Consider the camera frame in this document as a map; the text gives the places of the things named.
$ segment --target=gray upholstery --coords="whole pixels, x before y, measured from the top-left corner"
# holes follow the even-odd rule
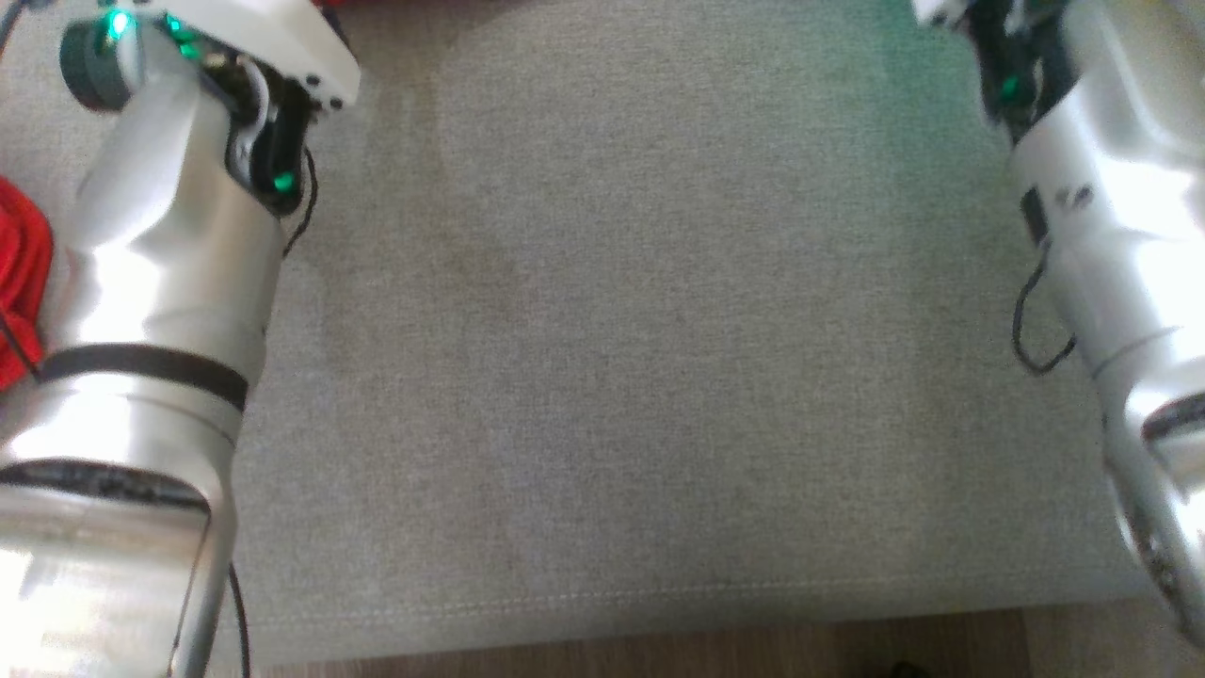
[[[343,17],[363,98],[236,464],[258,662],[1140,590],[1083,369],[1010,354],[1034,252],[970,53],[905,0]],[[55,218],[107,124],[60,22],[0,67]]]

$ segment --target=metal cylinder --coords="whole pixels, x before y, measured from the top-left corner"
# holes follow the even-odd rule
[[[0,619],[45,626],[14,674],[202,676],[234,549],[283,234],[195,69],[142,75],[57,229],[43,384],[0,449]]]
[[[1205,47],[1145,0],[1077,0],[1060,30],[1076,83],[1012,169],[1101,399],[1127,544],[1205,644]]]

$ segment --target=stitched seam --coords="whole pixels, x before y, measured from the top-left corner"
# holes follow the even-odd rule
[[[371,620],[378,618],[413,617],[416,619],[462,618],[480,617],[488,614],[505,614],[509,612],[529,611],[534,608],[566,607],[571,605],[583,605],[598,607],[607,605],[622,605],[631,599],[716,599],[716,597],[756,597],[769,592],[788,592],[788,595],[803,595],[818,588],[854,588],[866,584],[884,584],[892,582],[925,580],[925,582],[970,582],[970,580],[1006,580],[1023,579],[1034,574],[1072,573],[1072,572],[1113,572],[1103,567],[1076,567],[1050,571],[1045,568],[1017,570],[1012,572],[992,574],[946,574],[940,577],[921,574],[900,574],[888,577],[866,577],[850,579],[827,579],[816,582],[752,582],[745,584],[699,584],[690,586],[668,586],[657,589],[631,589],[617,591],[587,591],[571,592],[551,596],[529,596],[517,599],[501,599],[495,601],[445,603],[445,605],[410,605],[389,609],[348,612],[334,614],[292,614],[270,617],[254,620],[254,626],[300,626],[319,624],[325,621],[354,621]]]

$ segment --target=red cloth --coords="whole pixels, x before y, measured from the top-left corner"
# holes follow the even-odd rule
[[[51,225],[41,210],[0,177],[0,313],[35,365],[42,361],[42,343],[35,323],[53,252]],[[8,344],[0,341],[0,390],[24,377],[25,366]]]

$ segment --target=white plastic part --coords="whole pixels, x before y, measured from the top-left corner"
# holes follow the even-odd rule
[[[140,17],[171,14],[296,78],[323,108],[351,106],[359,96],[360,65],[310,0],[118,0],[117,6]]]
[[[952,26],[966,13],[966,0],[912,0],[921,25]]]

